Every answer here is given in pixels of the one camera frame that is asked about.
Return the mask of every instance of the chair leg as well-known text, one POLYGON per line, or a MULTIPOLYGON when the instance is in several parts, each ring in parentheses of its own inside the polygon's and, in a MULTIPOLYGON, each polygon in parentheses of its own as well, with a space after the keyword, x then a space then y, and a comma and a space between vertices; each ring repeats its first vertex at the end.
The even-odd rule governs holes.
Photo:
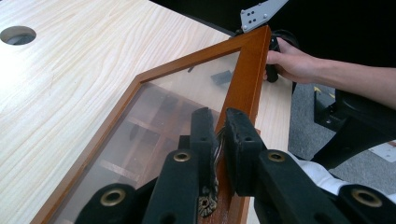
POLYGON ((393 138, 366 126, 357 119, 348 118, 332 140, 315 154, 311 161, 317 162, 329 170, 356 154, 391 141, 393 138))

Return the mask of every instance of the light wood tabletop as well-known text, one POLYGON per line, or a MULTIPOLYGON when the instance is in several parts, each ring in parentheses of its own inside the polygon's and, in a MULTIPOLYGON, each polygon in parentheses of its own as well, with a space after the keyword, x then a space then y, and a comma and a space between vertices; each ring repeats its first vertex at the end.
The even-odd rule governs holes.
MULTIPOLYGON (((3 0, 0 33, 0 223, 34 220, 136 75, 229 38, 147 0, 3 0)), ((263 85, 256 127, 287 150, 291 84, 263 85)))

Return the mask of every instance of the black chair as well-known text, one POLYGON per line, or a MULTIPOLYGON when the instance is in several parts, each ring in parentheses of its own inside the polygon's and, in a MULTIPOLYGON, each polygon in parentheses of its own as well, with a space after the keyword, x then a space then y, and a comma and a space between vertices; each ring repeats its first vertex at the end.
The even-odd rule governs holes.
POLYGON ((396 139, 396 111, 364 97, 316 91, 315 123, 336 132, 311 161, 332 169, 362 151, 396 139))

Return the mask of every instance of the wooden frame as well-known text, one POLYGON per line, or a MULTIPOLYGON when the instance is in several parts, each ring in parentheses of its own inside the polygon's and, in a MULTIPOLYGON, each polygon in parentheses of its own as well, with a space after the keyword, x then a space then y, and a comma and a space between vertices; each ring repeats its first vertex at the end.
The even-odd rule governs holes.
MULTIPOLYGON (((220 112, 216 132, 223 126, 225 109, 228 107, 234 107, 244 111, 254 123, 258 113, 270 36, 271 32, 269 27, 264 26, 248 34, 240 35, 215 46, 199 50, 193 54, 136 76, 90 143, 85 147, 75 164, 64 177, 63 181, 35 216, 33 222, 47 222, 50 219, 69 190, 78 181, 83 170, 104 142, 106 136, 120 118, 125 107, 133 99, 140 86, 146 82, 240 51, 239 59, 233 73, 233 79, 220 112)), ((200 222, 239 223, 242 220, 246 220, 248 200, 242 200, 242 198, 236 196, 232 197, 230 183, 226 176, 225 161, 223 155, 220 155, 218 166, 218 208, 212 216, 200 219, 200 222)))

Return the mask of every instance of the glass pane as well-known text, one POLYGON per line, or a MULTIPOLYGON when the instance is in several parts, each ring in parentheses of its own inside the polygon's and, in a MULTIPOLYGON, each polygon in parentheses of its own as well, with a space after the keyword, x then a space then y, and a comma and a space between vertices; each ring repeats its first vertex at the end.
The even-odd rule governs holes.
POLYGON ((52 222, 73 223, 104 186, 123 183, 138 189, 158 176, 179 136, 190 134, 194 110, 209 107, 216 126, 238 56, 236 52, 144 84, 52 222))

